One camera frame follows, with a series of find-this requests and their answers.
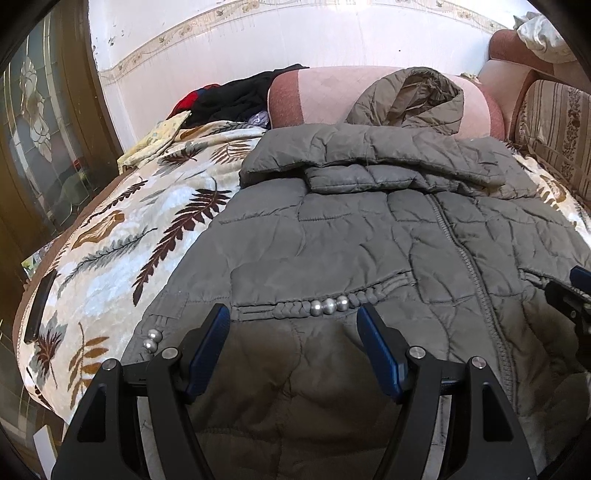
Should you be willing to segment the pink bolster pillow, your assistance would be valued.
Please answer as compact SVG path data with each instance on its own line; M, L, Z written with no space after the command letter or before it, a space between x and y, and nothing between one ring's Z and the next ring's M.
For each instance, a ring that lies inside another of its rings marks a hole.
M283 73L273 80L267 95L270 126L342 123L363 91L396 70L384 66L339 66ZM464 92L464 116L457 136L504 140L505 121L492 96L476 81L455 75L449 78Z

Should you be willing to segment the pink padded headboard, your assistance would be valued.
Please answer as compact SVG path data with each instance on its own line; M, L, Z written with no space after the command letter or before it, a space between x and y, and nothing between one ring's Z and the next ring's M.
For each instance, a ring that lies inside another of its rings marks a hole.
M488 45L488 60L477 75L491 115L491 135L514 137L517 117L530 86L549 80L590 92L590 80L577 60L551 64L530 51L514 30L495 32Z

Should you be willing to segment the grey quilted hooded jacket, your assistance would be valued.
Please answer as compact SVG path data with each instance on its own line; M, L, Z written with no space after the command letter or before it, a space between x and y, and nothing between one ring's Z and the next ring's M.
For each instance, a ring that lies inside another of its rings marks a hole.
M189 410L218 479L373 476L399 410L356 330L365 303L439 359L482 356L537 469L586 420L574 328L542 286L588 266L588 244L503 143L457 137L457 96L387 113L402 95L365 93L341 124L266 132L137 325L173 346L228 307Z

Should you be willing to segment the leaf pattern bed blanket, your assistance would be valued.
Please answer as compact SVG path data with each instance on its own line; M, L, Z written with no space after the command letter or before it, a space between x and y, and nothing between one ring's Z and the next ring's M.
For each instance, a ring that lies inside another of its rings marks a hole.
M163 333L136 328L198 236L235 196L245 158L266 130L216 121L178 131L161 155L127 171L81 213L55 244L25 292L16 318L16 355L35 400L70 422L101 364L143 362L163 349ZM39 337L24 343L33 296L57 276Z

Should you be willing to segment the black smartphone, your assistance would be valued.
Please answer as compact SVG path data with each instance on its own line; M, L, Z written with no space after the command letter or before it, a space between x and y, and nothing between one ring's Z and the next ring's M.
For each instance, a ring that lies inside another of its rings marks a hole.
M24 343L30 344L39 337L40 325L43 317L43 311L47 302L52 285L57 276L55 269L50 270L40 281L39 286L33 296L33 303L28 315L26 330L24 334Z

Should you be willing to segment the yellow patterned cloth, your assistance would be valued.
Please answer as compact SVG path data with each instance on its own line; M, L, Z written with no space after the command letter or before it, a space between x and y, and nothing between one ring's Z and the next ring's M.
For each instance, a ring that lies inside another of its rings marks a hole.
M190 115L182 111L169 119L159 122L134 146L117 159L118 173L140 168L158 157L173 142L181 125Z

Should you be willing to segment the floral box beside bed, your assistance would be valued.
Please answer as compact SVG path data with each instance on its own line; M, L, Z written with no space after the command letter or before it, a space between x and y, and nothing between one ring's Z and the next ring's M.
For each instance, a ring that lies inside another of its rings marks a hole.
M33 279L44 261L52 262L55 259L57 255L56 242L57 239L51 240L21 262L21 267L28 281Z

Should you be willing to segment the black garment pile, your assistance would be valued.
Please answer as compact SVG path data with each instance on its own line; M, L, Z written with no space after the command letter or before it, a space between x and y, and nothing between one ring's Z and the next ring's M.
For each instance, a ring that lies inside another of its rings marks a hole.
M183 99L182 111L188 111L189 115L182 127L188 129L219 120L245 122L266 111L267 93L277 76L301 69L305 66L294 64L223 85L201 87Z

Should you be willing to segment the red garment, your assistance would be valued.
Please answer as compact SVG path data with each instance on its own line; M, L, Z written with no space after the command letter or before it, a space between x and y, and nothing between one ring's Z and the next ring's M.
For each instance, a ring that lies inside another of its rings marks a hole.
M201 87L197 90L193 90L185 95L182 99L180 99L176 105L172 108L170 114L168 115L168 119L174 117L175 115L183 112L183 111L190 111L193 104L197 102L198 98L204 95L205 92L211 89L218 88L219 84L208 84L204 87Z

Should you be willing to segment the white cloth on headboard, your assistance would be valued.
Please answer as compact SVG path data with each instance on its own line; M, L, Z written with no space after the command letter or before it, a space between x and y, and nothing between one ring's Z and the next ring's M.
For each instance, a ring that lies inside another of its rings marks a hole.
M519 39L539 59L550 64L576 61L576 56L552 23L542 14L528 12L514 17Z

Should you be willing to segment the wooden stained glass door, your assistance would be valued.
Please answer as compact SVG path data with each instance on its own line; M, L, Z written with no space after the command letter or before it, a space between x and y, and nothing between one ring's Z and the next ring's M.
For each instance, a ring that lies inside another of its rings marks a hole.
M87 1L31 1L1 56L1 291L117 174Z

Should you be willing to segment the striped brown cushion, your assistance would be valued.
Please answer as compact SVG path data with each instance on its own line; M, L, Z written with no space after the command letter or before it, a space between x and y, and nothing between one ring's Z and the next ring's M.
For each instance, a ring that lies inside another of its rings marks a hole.
M590 205L590 95L550 80L535 81L517 116L515 143Z

